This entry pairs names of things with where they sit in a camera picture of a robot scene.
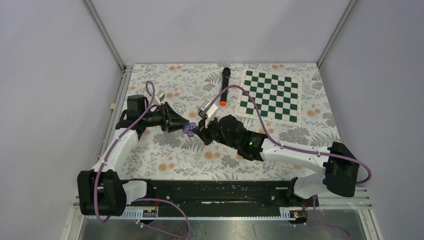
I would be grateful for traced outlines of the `silver computer mouse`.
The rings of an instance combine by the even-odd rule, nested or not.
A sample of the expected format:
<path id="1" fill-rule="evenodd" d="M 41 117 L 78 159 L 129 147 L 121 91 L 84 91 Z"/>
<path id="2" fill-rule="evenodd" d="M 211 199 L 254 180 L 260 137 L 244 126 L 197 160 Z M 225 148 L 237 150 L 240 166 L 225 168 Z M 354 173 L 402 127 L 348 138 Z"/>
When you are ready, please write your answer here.
<path id="1" fill-rule="evenodd" d="M 188 123 L 187 128 L 183 131 L 183 133 L 185 135 L 187 135 L 188 137 L 193 137 L 195 135 L 193 133 L 193 128 L 191 128 L 191 123 L 193 123 L 193 122 Z"/>

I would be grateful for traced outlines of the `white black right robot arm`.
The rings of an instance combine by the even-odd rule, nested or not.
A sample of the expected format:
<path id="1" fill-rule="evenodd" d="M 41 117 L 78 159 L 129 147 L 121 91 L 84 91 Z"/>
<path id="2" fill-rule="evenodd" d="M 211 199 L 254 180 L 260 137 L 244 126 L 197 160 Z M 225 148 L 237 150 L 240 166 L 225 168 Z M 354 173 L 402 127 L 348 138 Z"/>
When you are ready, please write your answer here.
<path id="1" fill-rule="evenodd" d="M 355 195 L 359 164 L 341 142 L 333 142 L 330 147 L 274 143 L 264 133 L 247 130 L 232 115 L 212 121 L 202 119 L 192 132 L 205 145 L 220 143 L 235 149 L 245 160 L 282 162 L 312 170 L 313 173 L 308 176 L 291 180 L 286 198 L 293 206 L 326 192 L 346 198 Z"/>

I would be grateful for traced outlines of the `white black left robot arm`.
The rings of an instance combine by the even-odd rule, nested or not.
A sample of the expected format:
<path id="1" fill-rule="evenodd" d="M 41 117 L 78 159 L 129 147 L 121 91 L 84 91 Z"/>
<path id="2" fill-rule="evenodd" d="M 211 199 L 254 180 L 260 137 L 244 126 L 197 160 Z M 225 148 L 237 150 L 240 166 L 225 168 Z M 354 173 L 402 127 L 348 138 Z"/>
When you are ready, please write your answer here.
<path id="1" fill-rule="evenodd" d="M 148 206 L 155 192 L 145 180 L 124 181 L 118 172 L 147 128 L 160 127 L 165 133 L 182 130 L 189 121 L 176 113 L 162 96 L 148 101 L 144 95 L 127 98 L 111 143 L 91 170 L 77 176 L 80 211 L 85 216 L 121 216 L 127 205 L 138 200 Z"/>

